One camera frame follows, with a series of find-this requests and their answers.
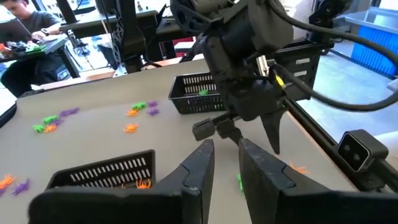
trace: yellow tag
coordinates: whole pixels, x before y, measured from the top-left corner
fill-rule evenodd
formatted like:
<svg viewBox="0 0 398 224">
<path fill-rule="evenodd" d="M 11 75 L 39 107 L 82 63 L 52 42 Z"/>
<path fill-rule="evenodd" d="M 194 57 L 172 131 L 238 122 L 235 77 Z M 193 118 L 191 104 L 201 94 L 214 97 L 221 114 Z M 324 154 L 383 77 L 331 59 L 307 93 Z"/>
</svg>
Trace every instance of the yellow tag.
<svg viewBox="0 0 398 224">
<path fill-rule="evenodd" d="M 276 76 L 276 81 L 282 87 L 285 85 L 284 81 L 278 75 Z"/>
</svg>

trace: wall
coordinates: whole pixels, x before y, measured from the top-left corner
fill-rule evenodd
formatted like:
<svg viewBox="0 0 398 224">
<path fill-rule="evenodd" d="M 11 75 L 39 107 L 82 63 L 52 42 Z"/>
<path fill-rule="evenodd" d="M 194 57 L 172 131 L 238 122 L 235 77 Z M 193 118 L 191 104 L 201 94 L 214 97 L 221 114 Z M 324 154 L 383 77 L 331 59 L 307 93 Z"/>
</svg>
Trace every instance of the wall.
<svg viewBox="0 0 398 224">
<path fill-rule="evenodd" d="M 289 16 L 298 21 L 308 23 L 308 17 L 312 14 L 314 0 L 280 0 Z M 307 31 L 294 27 L 294 39 L 305 37 Z"/>
<path fill-rule="evenodd" d="M 382 9 L 398 10 L 398 0 L 382 0 L 379 7 Z"/>
</svg>

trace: black wire basket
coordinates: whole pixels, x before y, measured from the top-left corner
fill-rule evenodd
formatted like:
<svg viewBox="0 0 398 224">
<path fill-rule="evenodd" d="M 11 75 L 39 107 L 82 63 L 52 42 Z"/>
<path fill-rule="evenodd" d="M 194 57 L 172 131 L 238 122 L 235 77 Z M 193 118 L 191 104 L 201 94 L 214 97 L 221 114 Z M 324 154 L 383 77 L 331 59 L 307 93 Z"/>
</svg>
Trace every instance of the black wire basket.
<svg viewBox="0 0 398 224">
<path fill-rule="evenodd" d="M 140 181 L 155 183 L 153 149 L 56 172 L 46 189 L 64 186 L 136 187 Z"/>
<path fill-rule="evenodd" d="M 180 114 L 224 111 L 224 104 L 210 73 L 194 73 L 175 77 L 169 100 Z"/>
</svg>

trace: orange plastic toy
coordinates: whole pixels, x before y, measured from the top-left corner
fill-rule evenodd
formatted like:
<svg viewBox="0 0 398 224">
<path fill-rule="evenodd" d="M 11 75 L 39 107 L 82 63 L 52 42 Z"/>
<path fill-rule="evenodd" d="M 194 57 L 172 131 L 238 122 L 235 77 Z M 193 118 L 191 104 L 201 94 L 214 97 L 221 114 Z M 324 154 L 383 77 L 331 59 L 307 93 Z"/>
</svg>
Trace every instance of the orange plastic toy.
<svg viewBox="0 0 398 224">
<path fill-rule="evenodd" d="M 301 174 L 310 174 L 310 173 L 305 169 L 305 167 L 298 167 L 298 168 L 295 168 L 295 167 L 293 166 L 292 162 L 289 162 L 289 163 L 290 163 L 290 167 L 293 168 L 293 170 L 296 170 L 297 172 L 299 172 L 299 173 L 301 173 Z"/>
<path fill-rule="evenodd" d="M 11 175 L 6 174 L 4 179 L 0 181 L 0 189 L 5 189 L 8 185 L 12 184 L 16 177 L 11 177 Z"/>
<path fill-rule="evenodd" d="M 138 110 L 129 110 L 126 113 L 127 116 L 135 116 L 137 114 L 138 114 Z"/>
<path fill-rule="evenodd" d="M 45 127 L 44 132 L 49 133 L 49 132 L 55 131 L 56 128 L 57 128 L 57 125 L 51 124 L 51 125 L 48 125 Z"/>
<path fill-rule="evenodd" d="M 125 133 L 135 133 L 137 131 L 138 124 L 126 124 L 124 128 Z"/>
<path fill-rule="evenodd" d="M 150 181 L 150 179 L 148 179 L 147 182 L 142 181 L 141 180 L 137 180 L 136 181 L 136 185 L 137 185 L 137 189 L 150 189 L 150 187 L 152 186 L 152 182 Z"/>
</svg>

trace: white table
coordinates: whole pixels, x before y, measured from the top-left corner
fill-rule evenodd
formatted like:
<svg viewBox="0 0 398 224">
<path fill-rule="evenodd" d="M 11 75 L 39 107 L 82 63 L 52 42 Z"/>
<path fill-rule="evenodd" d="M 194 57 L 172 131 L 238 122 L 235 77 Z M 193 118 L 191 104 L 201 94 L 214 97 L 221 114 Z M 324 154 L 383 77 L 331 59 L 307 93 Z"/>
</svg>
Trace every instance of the white table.
<svg viewBox="0 0 398 224">
<path fill-rule="evenodd" d="M 67 169 L 134 152 L 155 149 L 157 180 L 164 178 L 200 142 L 192 124 L 220 113 L 180 115 L 167 99 L 174 76 L 206 72 L 204 60 L 147 70 L 122 77 L 47 91 L 17 100 L 15 116 L 0 129 L 0 177 L 12 174 L 16 183 L 29 178 L 31 188 L 18 196 L 9 189 L 0 198 L 1 223 L 27 223 L 29 202 L 46 188 L 51 176 Z M 130 118 L 125 112 L 133 103 L 158 100 L 160 114 Z M 79 106 L 54 133 L 37 134 L 32 125 L 49 115 Z M 125 124 L 139 123 L 135 134 L 123 132 Z M 237 127 L 245 138 L 272 152 L 259 119 Z M 293 117 L 281 121 L 279 159 L 306 166 L 310 178 L 333 190 L 355 190 L 323 150 Z M 215 143 L 215 174 L 209 223 L 250 223 L 239 173 L 238 147 L 229 139 L 212 137 Z"/>
</svg>

